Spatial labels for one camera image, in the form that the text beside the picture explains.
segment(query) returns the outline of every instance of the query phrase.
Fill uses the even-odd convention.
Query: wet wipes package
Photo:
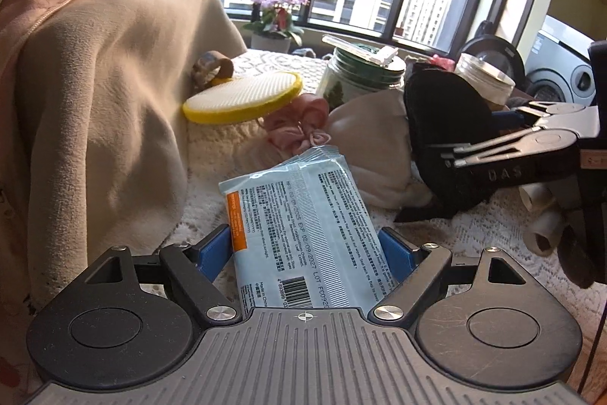
[[[360,307],[395,286],[348,165],[311,148],[219,184],[244,314],[253,307]]]

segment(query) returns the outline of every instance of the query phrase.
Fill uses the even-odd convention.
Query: triangular cutout
[[[120,269],[120,258],[117,256],[108,258],[87,280],[86,283],[94,284],[116,284],[122,282],[122,270]]]
[[[525,280],[502,258],[491,259],[489,281],[492,284],[524,285]]]

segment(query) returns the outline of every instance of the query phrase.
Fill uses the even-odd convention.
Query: washing machine
[[[596,91],[588,47],[593,42],[546,16],[525,63],[526,93],[539,101],[592,105]]]

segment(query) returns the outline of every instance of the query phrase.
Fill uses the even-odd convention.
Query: paper roll
[[[550,256],[561,240],[565,229],[565,218],[558,206],[552,206],[529,225],[523,233],[523,242],[538,256]]]
[[[523,204],[530,212],[539,212],[554,203],[554,196],[545,184],[526,184],[518,188]]]

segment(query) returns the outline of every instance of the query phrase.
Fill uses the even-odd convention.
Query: flower pot
[[[257,33],[254,33],[251,36],[251,48],[256,50],[267,50],[269,52],[287,54],[290,45],[291,39],[271,39],[269,37],[262,37]]]

